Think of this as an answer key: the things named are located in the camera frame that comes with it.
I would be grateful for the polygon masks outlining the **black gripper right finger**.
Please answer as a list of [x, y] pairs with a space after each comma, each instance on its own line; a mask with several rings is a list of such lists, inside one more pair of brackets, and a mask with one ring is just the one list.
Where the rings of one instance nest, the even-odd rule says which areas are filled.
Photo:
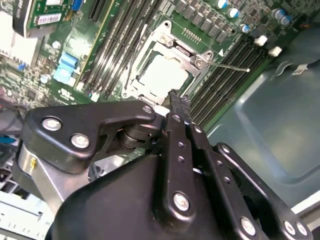
[[190, 117], [190, 100], [177, 98], [219, 231], [226, 240], [312, 240], [312, 232], [227, 144], [211, 146]]

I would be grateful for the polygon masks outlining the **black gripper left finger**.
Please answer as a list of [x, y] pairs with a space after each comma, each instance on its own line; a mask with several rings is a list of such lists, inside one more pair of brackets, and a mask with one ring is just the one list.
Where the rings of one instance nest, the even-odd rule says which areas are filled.
[[18, 164], [32, 179], [54, 220], [74, 192], [140, 157], [192, 160], [178, 97], [175, 90], [168, 93], [165, 115], [141, 100], [29, 111]]

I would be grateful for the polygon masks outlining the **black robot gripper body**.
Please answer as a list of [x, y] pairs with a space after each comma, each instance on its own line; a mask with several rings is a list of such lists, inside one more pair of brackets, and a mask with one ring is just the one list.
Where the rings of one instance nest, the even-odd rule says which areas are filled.
[[49, 240], [233, 240], [212, 208], [192, 159], [149, 155], [74, 192], [59, 208]]

